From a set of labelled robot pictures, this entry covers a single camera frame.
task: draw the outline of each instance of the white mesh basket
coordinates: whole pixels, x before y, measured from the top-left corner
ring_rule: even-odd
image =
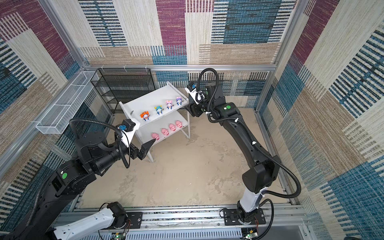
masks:
[[[83,71],[71,85],[65,90],[55,104],[47,111],[36,128],[43,134],[62,134],[68,126],[69,120],[75,113],[92,90],[90,82],[93,71]]]

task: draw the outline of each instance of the orange crab hat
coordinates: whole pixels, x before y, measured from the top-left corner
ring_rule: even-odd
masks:
[[[145,114],[147,114],[147,115],[149,116],[149,112],[148,112],[148,111],[145,111],[145,112],[142,112],[142,113],[140,114],[140,117],[143,118]]]

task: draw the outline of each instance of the black mounting plate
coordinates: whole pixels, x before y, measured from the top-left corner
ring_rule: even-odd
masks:
[[[128,215],[128,218],[131,220],[131,227],[130,227],[130,229],[138,229],[138,228],[140,228],[143,213],[142,212],[127,212],[127,215]],[[110,227],[108,227],[106,229],[115,229],[116,230],[116,228],[114,228],[112,226],[110,226]]]
[[[239,217],[237,215],[236,209],[223,209],[222,212],[224,214],[224,223],[226,226],[242,225],[239,222]],[[266,224],[264,212],[261,208],[259,208],[256,211],[255,217],[259,222],[259,225]],[[255,224],[256,224],[255,220],[252,220],[252,222],[250,223],[250,225],[255,225]]]

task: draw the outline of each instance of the black mesh shelf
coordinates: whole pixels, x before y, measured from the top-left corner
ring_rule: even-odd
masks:
[[[123,113],[119,102],[127,103],[155,90],[147,68],[99,68],[95,75],[98,80],[91,83],[112,113]]]

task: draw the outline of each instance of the wall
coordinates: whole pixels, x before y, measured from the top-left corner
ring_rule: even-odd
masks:
[[[37,0],[0,0],[0,155],[65,85],[78,64]],[[77,117],[108,121],[91,91]],[[82,126],[84,131],[102,130]],[[69,129],[38,134],[0,180],[0,233],[11,231],[32,206],[42,182],[74,152]]]
[[[384,238],[383,20],[383,1],[310,0],[260,110],[318,239]]]
[[[52,5],[91,65],[271,64],[296,1],[53,0]],[[159,86],[171,81],[184,88],[197,79],[197,72],[152,73]],[[220,73],[231,101],[254,106],[265,81],[255,74]]]

